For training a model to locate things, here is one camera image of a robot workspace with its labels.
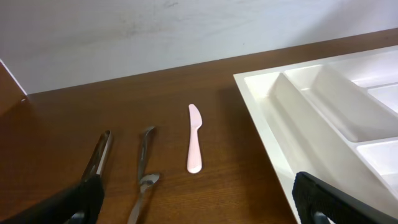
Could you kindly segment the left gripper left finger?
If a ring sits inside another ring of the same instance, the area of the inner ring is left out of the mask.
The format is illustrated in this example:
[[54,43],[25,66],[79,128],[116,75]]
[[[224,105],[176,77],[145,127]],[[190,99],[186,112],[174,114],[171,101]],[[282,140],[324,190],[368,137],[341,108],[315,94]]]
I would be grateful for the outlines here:
[[94,174],[1,223],[95,224],[103,200],[102,178]]

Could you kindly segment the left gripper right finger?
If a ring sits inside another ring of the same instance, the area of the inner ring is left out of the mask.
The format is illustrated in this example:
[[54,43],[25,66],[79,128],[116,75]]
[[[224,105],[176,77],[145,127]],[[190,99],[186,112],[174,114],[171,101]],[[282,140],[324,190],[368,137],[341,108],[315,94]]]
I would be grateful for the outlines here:
[[397,219],[307,172],[296,173],[292,196],[301,223],[397,224]]

